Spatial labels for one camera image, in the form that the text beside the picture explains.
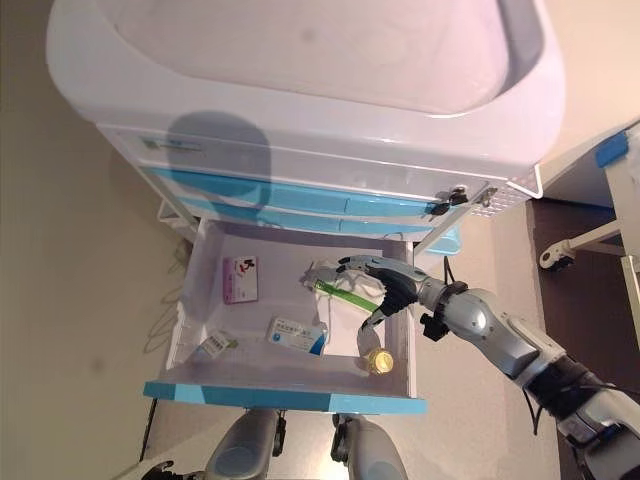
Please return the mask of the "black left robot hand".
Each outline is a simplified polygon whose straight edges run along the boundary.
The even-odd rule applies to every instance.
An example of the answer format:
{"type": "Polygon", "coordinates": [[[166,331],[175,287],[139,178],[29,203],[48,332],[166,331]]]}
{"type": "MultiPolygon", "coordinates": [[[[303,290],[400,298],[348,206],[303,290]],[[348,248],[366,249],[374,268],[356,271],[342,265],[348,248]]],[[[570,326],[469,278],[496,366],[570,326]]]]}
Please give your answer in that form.
{"type": "Polygon", "coordinates": [[[179,475],[176,475],[171,467],[174,465],[172,460],[160,462],[152,466],[142,476],[142,480],[173,480],[180,479],[179,475]]]}

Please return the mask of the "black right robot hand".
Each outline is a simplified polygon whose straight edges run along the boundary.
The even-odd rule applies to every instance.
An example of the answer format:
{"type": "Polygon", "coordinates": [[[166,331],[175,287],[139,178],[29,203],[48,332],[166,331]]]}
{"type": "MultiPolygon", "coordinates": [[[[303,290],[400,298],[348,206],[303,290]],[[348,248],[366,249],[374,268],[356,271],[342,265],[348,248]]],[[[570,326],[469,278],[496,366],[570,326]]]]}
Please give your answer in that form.
{"type": "Polygon", "coordinates": [[[373,329],[407,306],[418,303],[429,310],[443,290],[441,281],[405,262],[385,257],[356,255],[338,261],[337,273],[360,271],[381,282],[385,289],[381,305],[363,322],[361,331],[373,329]]]}

